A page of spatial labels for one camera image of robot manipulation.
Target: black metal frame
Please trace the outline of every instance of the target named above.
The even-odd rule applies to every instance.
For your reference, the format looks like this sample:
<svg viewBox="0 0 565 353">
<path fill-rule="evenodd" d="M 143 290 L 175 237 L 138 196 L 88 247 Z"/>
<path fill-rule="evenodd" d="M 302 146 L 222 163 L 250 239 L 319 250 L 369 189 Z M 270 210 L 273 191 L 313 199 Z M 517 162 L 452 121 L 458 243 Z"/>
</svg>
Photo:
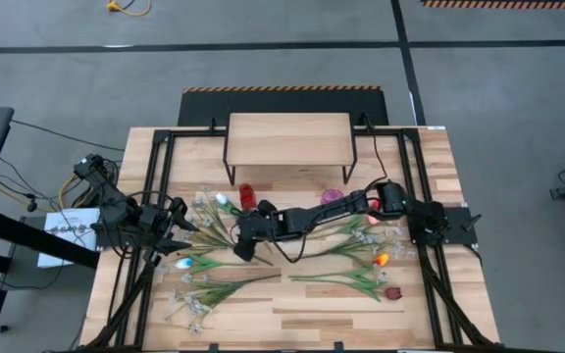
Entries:
<svg viewBox="0 0 565 353">
<path fill-rule="evenodd" d="M 215 127 L 216 127 L 215 119 L 213 119 L 208 130 L 211 131 L 215 129 Z M 222 156 L 222 161 L 224 162 L 224 168 L 226 168 L 226 174 L 228 174 L 228 179 L 231 182 L 231 185 L 234 185 L 234 177 L 236 177 L 236 172 L 235 172 L 236 167 L 230 166 L 228 164 L 228 141 L 229 141 L 230 133 L 231 133 L 231 118 L 229 118 L 228 125 L 226 126 L 226 133 L 224 134 L 224 154 Z M 354 171 L 354 167 L 357 165 L 357 142 L 354 138 L 354 134 L 355 134 L 354 123 L 352 122 L 352 120 L 350 120 L 350 142 L 352 144 L 352 164 L 350 165 L 350 170 L 348 170 L 347 172 L 345 168 L 346 166 L 341 166 L 344 184 L 348 184 L 348 182 L 350 181 L 350 177 L 352 177 L 352 172 Z"/>
<path fill-rule="evenodd" d="M 26 246 L 43 254 L 96 269 L 99 254 L 46 231 L 12 220 L 0 214 L 0 239 Z M 5 266 L 0 259 L 0 268 Z"/>
<path fill-rule="evenodd" d="M 162 143 L 166 144 L 163 171 L 160 180 L 160 193 L 157 201 L 158 207 L 163 207 L 164 199 L 160 195 L 167 192 L 170 171 L 172 166 L 172 157 L 174 153 L 175 140 L 178 137 L 226 137 L 227 130 L 223 131 L 217 129 L 215 124 L 212 123 L 208 129 L 202 130 L 156 130 L 154 132 L 152 148 L 150 151 L 150 159 L 147 168 L 147 176 L 145 178 L 145 191 L 151 191 L 151 186 L 154 179 L 154 171 L 158 163 L 158 154 Z M 373 128 L 369 124 L 367 126 L 354 126 L 352 128 L 353 136 L 394 136 L 397 139 L 400 160 L 404 172 L 405 188 L 407 193 L 415 197 L 414 179 L 411 172 L 411 165 L 409 155 L 407 152 L 407 141 L 413 145 L 413 151 L 416 159 L 416 167 L 418 169 L 422 193 L 425 201 L 432 201 L 431 188 L 427 176 L 426 165 L 422 153 L 422 146 L 420 143 L 420 135 L 417 128 Z M 141 203 L 143 205 L 149 204 L 150 193 L 144 193 Z M 418 248 L 418 256 L 420 260 L 420 268 L 423 275 L 423 283 L 425 294 L 427 297 L 429 318 L 431 322 L 431 329 L 433 333 L 434 345 L 437 350 L 449 350 L 453 352 L 536 352 L 528 349 L 511 349 L 505 348 L 498 343 L 492 343 L 477 330 L 477 328 L 468 320 L 466 314 L 459 308 L 458 304 L 452 297 L 452 290 L 450 286 L 450 278 L 448 275 L 448 267 L 446 265 L 445 255 L 441 243 L 434 244 L 434 250 L 437 260 L 437 268 L 439 274 L 435 272 L 429 258 L 427 246 L 429 244 L 425 237 L 423 229 L 417 227 L 415 220 L 408 219 L 410 236 L 412 243 L 416 244 Z M 130 261 L 128 279 L 126 283 L 126 294 L 129 288 L 133 288 L 135 284 L 135 273 L 138 268 L 138 258 L 140 257 L 140 249 L 135 252 L 136 257 Z M 147 324 L 147 316 L 149 311 L 149 297 L 151 294 L 151 280 L 145 284 L 142 290 L 140 307 L 138 311 L 138 320 L 136 322 L 135 337 L 133 345 L 125 345 L 125 330 L 128 322 L 128 316 L 121 322 L 120 330 L 115 341 L 114 347 L 104 347 L 101 351 L 108 350 L 123 350 L 119 351 L 140 351 L 143 346 L 143 338 L 145 334 L 145 326 Z M 445 343 L 442 336 L 441 325 L 439 321 L 439 313 L 437 311 L 437 302 L 435 291 L 445 303 L 448 312 L 448 322 L 450 324 L 450 331 L 452 342 Z M 461 332 L 465 332 L 473 345 L 464 345 Z M 391 352 L 394 350 L 370 350 L 368 352 Z"/>
</svg>

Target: gray concrete floor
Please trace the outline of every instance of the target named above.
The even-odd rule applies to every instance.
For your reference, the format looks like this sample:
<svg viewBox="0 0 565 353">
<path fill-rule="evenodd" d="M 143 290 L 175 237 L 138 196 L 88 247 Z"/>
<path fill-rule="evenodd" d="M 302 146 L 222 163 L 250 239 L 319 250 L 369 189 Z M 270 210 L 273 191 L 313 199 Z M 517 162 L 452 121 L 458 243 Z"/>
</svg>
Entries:
<svg viewBox="0 0 565 353">
<path fill-rule="evenodd" d="M 565 39 L 565 11 L 401 3 L 411 40 Z M 380 0 L 154 0 L 141 19 L 109 15 L 94 0 L 0 0 L 0 46 L 395 38 Z M 502 341 L 565 351 L 565 203 L 547 191 L 565 168 L 565 48 L 412 52 L 428 124 L 448 127 L 466 199 L 484 215 L 477 228 Z M 397 49 L 0 55 L 0 106 L 14 107 L 15 119 L 117 147 L 131 126 L 174 126 L 184 87 L 295 84 L 379 84 L 391 122 L 413 123 Z M 13 126 L 3 156 L 55 194 L 93 152 L 121 159 Z M 12 174 L 4 165 L 0 173 Z M 24 214 L 1 196 L 0 212 Z M 13 329 L 0 352 L 69 346 L 93 274 L 63 275 L 48 290 L 9 296 L 2 323 Z"/>
</svg>

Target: tabletop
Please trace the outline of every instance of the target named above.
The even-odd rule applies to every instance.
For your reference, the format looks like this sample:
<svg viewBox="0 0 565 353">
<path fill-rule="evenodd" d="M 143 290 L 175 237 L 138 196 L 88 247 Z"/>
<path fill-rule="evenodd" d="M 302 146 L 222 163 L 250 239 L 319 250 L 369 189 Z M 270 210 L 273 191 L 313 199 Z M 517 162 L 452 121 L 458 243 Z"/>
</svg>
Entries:
<svg viewBox="0 0 565 353">
<path fill-rule="evenodd" d="M 231 166 L 353 163 L 349 114 L 232 113 L 229 126 L 227 159 Z"/>
<path fill-rule="evenodd" d="M 143 189 L 154 129 L 135 127 L 130 130 L 118 185 L 123 193 Z M 434 199 L 444 205 L 463 203 L 446 130 L 419 127 L 419 134 Z M 196 197 L 202 196 L 201 190 L 205 187 L 210 190 L 210 195 L 223 192 L 238 205 L 237 187 L 229 185 L 222 163 L 223 144 L 221 137 L 178 138 L 168 185 L 170 196 L 181 196 L 190 204 Z M 327 188 L 336 188 L 345 194 L 364 188 L 383 174 L 372 137 L 356 137 L 356 145 L 359 160 L 348 185 L 343 184 L 340 170 L 332 167 L 244 167 L 237 169 L 236 180 L 237 183 L 249 182 L 259 199 L 267 199 L 279 209 L 313 207 L 319 204 Z M 388 177 L 403 183 L 396 139 L 379 136 L 377 146 Z M 408 151 L 413 175 L 416 176 L 412 148 L 408 148 Z M 164 155 L 163 152 L 161 148 L 160 156 Z M 153 189 L 158 189 L 162 167 L 160 158 Z M 416 191 L 419 192 L 421 187 L 417 178 L 415 182 Z M 422 195 L 417 195 L 417 198 L 422 199 Z M 226 225 L 232 224 L 230 216 L 223 218 Z M 335 341 L 342 341 L 346 349 L 434 347 L 417 251 L 409 242 L 406 220 L 403 218 L 397 222 L 382 223 L 373 227 L 372 232 L 392 245 L 386 249 L 390 255 L 385 267 L 386 285 L 400 287 L 403 294 L 401 299 L 389 301 L 381 297 L 379 302 L 341 284 L 293 281 L 290 278 L 358 269 L 358 265 L 346 257 L 327 255 L 290 264 L 276 249 L 268 249 L 260 244 L 257 256 L 272 266 L 261 261 L 239 266 L 241 261 L 231 250 L 217 250 L 206 257 L 237 266 L 209 270 L 205 274 L 210 279 L 277 277 L 252 282 L 239 289 L 203 320 L 203 330 L 199 334 L 193 334 L 188 328 L 194 317 L 186 308 L 178 310 L 183 302 L 177 303 L 172 299 L 175 292 L 185 295 L 191 289 L 182 282 L 185 270 L 174 267 L 179 255 L 170 255 L 161 263 L 169 271 L 155 274 L 143 349 L 208 349 L 210 343 L 219 343 L 220 349 L 233 350 L 333 349 Z M 178 236 L 186 237 L 188 234 L 180 232 Z M 348 236 L 332 232 L 332 228 L 321 229 L 310 235 L 305 252 L 316 254 L 340 244 Z M 294 257 L 299 250 L 299 243 L 285 243 L 282 248 Z M 491 340 L 498 340 L 479 260 L 460 245 L 446 245 L 444 251 L 456 301 L 482 334 Z M 366 257 L 364 260 L 371 260 L 373 256 L 370 253 Z M 102 253 L 81 333 L 81 344 L 94 338 L 106 323 L 118 264 L 119 258 L 115 253 Z M 125 278 L 121 276 L 118 301 L 123 294 Z M 439 299 L 437 304 L 444 340 L 447 341 L 450 334 L 445 308 Z M 136 315 L 129 316 L 126 343 L 133 340 L 135 320 Z"/>
</svg>

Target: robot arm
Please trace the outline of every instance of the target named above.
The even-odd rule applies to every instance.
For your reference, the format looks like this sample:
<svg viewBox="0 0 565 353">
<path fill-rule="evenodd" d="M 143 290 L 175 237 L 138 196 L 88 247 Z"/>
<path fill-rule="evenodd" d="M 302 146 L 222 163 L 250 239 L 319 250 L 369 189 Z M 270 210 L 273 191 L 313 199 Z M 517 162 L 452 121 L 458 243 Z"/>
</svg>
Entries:
<svg viewBox="0 0 565 353">
<path fill-rule="evenodd" d="M 369 205 L 368 201 L 372 199 L 368 198 L 367 190 L 353 191 L 332 203 L 310 209 L 296 207 L 279 211 L 270 202 L 261 201 L 256 211 L 239 215 L 239 236 L 234 253 L 244 261 L 250 261 L 258 241 L 300 239 L 319 225 L 355 214 L 368 214 L 380 221 L 410 216 L 422 222 L 428 232 L 440 232 L 448 227 L 440 203 L 409 198 L 402 186 L 392 181 L 377 183 L 374 188 L 379 196 L 379 209 Z"/>
</svg>

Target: white paper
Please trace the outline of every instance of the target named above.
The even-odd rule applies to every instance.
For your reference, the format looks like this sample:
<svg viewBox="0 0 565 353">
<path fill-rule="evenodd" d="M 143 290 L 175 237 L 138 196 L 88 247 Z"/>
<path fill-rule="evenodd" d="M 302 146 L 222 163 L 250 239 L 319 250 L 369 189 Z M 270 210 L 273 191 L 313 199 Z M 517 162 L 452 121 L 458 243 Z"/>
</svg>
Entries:
<svg viewBox="0 0 565 353">
<path fill-rule="evenodd" d="M 95 251 L 95 230 L 90 225 L 99 219 L 99 209 L 66 209 L 60 212 L 47 214 L 44 230 L 86 249 Z M 50 268 L 70 265 L 70 261 L 64 261 L 53 256 L 39 254 L 38 267 Z"/>
</svg>

